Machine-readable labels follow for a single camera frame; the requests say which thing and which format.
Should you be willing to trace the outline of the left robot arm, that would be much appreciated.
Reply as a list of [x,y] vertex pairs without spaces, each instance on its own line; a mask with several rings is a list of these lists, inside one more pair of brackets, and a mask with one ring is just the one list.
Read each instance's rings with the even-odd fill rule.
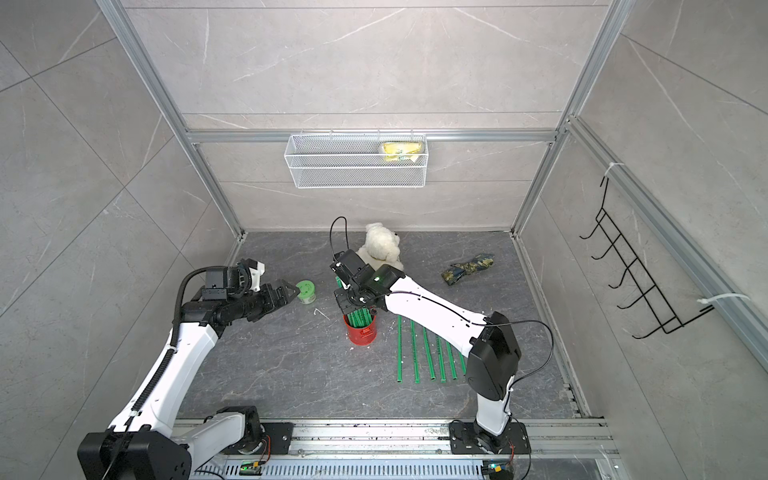
[[107,429],[78,446],[86,478],[187,479],[223,451],[269,449],[253,406],[224,407],[188,433],[173,434],[181,403],[226,328],[257,322],[299,296],[282,279],[262,282],[264,271],[262,263],[242,259],[195,269],[181,280],[168,339],[150,372]]

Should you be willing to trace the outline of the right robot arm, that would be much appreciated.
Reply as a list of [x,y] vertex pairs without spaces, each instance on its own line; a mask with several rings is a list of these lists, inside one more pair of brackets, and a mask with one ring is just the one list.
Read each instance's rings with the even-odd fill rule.
[[522,380],[515,321],[496,311],[485,316],[454,305],[391,265],[375,270],[352,250],[335,253],[330,268],[342,282],[334,296],[344,315],[370,308],[400,315],[441,337],[465,359],[465,378],[477,394],[477,412],[472,422],[449,424],[456,439],[454,453],[530,451],[527,442],[512,443],[516,434],[525,432],[521,423],[510,421],[509,398]]

